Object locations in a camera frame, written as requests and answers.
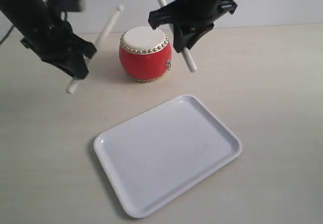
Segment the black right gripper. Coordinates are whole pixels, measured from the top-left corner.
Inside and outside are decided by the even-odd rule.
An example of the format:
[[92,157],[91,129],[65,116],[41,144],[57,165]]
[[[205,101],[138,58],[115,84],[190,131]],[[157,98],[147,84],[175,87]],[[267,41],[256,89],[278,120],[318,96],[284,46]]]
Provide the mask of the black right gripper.
[[148,23],[153,30],[169,24],[174,29],[174,49],[180,53],[191,49],[214,28],[214,22],[226,13],[233,14],[238,5],[234,0],[174,0],[151,11]]

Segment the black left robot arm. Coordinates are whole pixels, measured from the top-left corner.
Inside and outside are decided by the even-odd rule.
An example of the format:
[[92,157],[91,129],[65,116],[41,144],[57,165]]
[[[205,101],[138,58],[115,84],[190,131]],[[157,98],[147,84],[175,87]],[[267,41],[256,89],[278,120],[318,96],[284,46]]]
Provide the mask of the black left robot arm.
[[21,43],[43,62],[83,80],[85,60],[97,52],[93,43],[73,32],[69,12],[81,12],[84,0],[1,0],[1,12],[23,35]]

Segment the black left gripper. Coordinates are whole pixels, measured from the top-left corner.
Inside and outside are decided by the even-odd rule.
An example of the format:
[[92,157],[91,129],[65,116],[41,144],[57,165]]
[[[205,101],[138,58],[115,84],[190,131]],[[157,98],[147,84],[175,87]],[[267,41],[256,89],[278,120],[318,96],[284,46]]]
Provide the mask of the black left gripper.
[[40,59],[70,77],[83,80],[89,70],[84,56],[92,59],[97,48],[73,32],[71,24],[60,14],[25,14],[20,18],[22,44]]

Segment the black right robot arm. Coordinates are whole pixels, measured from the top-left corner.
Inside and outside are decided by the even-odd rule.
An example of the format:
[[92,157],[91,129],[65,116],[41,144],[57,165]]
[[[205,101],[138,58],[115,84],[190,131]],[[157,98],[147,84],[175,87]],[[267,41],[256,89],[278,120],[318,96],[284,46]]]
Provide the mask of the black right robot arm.
[[152,29],[173,26],[173,47],[180,53],[214,28],[214,22],[226,13],[233,14],[238,5],[233,0],[174,0],[151,11],[148,23]]

